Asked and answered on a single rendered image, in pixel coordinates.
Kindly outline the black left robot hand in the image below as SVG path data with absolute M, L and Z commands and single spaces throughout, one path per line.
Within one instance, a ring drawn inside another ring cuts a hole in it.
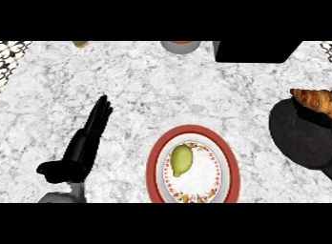
M 111 102 L 104 95 L 90 112 L 84 127 L 76 132 L 64 158 L 45 162 L 37 168 L 37 173 L 46 177 L 49 183 L 84 181 L 93 168 L 111 113 Z

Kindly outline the golden brown croissant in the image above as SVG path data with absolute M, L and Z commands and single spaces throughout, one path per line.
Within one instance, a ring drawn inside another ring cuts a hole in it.
M 291 89 L 297 102 L 315 112 L 321 112 L 332 119 L 332 92 L 328 90 Z

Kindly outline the red rimmed floral plate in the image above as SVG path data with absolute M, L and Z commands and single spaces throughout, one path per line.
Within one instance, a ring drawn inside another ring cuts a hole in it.
M 191 169 L 173 176 L 173 149 L 186 144 L 194 151 Z M 158 139 L 147 163 L 147 189 L 157 203 L 228 203 L 238 200 L 240 169 L 223 138 L 206 127 L 182 125 Z

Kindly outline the green mango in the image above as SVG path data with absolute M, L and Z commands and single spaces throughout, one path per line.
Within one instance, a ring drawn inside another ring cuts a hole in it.
M 182 144 L 172 152 L 170 165 L 173 170 L 173 176 L 179 177 L 192 167 L 194 164 L 194 151 L 192 148 Z

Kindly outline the black box appliance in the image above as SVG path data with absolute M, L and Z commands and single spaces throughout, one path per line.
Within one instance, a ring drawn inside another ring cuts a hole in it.
M 300 41 L 215 41 L 215 56 L 219 63 L 272 63 L 287 61 Z

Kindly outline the grey cylindrical pot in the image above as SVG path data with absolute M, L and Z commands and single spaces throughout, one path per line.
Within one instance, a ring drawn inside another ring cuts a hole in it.
M 161 44 L 166 50 L 176 54 L 192 53 L 200 47 L 200 41 L 192 41 L 183 44 L 175 43 L 172 41 L 163 41 Z

